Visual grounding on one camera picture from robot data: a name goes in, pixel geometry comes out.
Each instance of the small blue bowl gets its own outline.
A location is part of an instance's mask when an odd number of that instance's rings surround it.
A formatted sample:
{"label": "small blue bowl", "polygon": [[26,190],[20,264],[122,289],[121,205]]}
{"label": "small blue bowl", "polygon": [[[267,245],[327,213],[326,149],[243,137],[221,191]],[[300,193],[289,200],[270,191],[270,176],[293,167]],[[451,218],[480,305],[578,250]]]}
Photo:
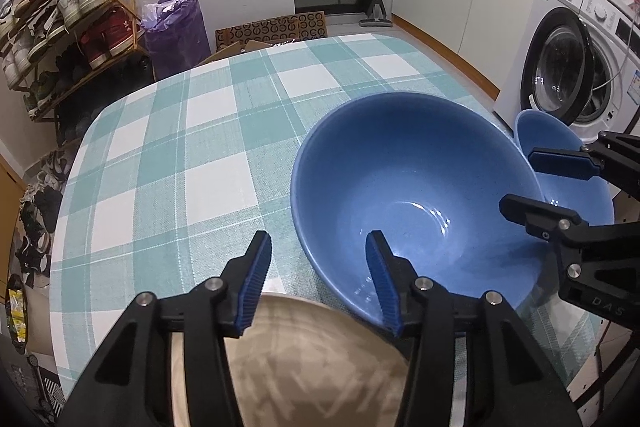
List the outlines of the small blue bowl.
{"label": "small blue bowl", "polygon": [[386,92],[336,108],[309,132],[293,167],[291,212],[322,280],[380,326],[365,257],[371,230],[451,292],[494,289],[514,307],[523,301],[546,243],[500,215],[508,192],[543,200],[535,172],[500,130],[449,100]]}
{"label": "small blue bowl", "polygon": [[[558,118],[543,111],[526,109],[516,117],[513,139],[528,156],[533,147],[580,150],[582,141]],[[575,210],[590,225],[611,225],[613,203],[607,182],[602,178],[574,180],[536,172],[548,203]]]}

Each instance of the washing machine control panel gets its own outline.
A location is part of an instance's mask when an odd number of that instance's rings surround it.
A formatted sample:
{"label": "washing machine control panel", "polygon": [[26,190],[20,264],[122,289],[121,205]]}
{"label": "washing machine control panel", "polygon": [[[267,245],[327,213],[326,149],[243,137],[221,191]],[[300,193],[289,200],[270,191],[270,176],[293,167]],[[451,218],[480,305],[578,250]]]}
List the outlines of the washing machine control panel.
{"label": "washing machine control panel", "polygon": [[[608,0],[584,0],[580,8],[580,16],[585,17],[597,27],[601,28],[612,41],[626,51],[626,44],[629,42],[629,31],[631,29],[631,19],[613,6]],[[629,45],[631,51],[640,57],[640,28],[638,21],[634,28],[634,35],[631,36]]]}

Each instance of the table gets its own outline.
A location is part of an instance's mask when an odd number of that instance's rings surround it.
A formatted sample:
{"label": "table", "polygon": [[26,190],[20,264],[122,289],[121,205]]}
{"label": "table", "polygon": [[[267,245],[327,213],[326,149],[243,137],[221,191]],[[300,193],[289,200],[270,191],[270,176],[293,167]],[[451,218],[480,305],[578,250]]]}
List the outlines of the table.
{"label": "table", "polygon": [[[52,247],[51,331],[65,393],[137,293],[189,291],[243,254],[255,230],[273,239],[265,291],[344,309],[300,247],[290,174],[322,116],[383,90],[455,100],[508,133],[412,45],[373,34],[219,60],[105,108],[82,140]],[[568,383],[600,318],[549,297],[557,277],[546,268],[518,311]]]}

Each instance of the washing machine door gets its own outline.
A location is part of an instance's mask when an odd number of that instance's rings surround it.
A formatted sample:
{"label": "washing machine door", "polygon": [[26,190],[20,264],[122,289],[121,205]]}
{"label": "washing machine door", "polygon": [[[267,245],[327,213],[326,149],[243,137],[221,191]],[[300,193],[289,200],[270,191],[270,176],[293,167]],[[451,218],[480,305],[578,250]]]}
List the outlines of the washing machine door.
{"label": "washing machine door", "polygon": [[594,58],[587,26],[571,10],[551,10],[533,35],[520,85],[522,109],[548,112],[569,125],[590,101]]}

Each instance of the white cable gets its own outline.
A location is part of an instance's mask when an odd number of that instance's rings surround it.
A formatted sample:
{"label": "white cable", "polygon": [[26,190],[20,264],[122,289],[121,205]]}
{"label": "white cable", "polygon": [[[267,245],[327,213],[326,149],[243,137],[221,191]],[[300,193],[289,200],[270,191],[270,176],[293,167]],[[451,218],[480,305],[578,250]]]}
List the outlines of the white cable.
{"label": "white cable", "polygon": [[640,6],[636,9],[636,16],[634,17],[634,21],[631,23],[631,28],[629,28],[629,38],[626,41],[626,55],[625,55],[625,59],[622,61],[622,65],[620,66],[620,69],[618,70],[618,73],[614,74],[609,80],[607,80],[607,82],[605,82],[604,84],[600,84],[598,87],[594,87],[593,89],[591,89],[591,92],[593,93],[593,91],[600,89],[601,87],[605,87],[608,86],[610,83],[612,83],[616,77],[622,73],[622,70],[625,69],[626,66],[626,60],[629,57],[629,49],[631,47],[631,37],[634,34],[634,28],[636,27],[636,20],[638,19],[638,14],[640,14]]}

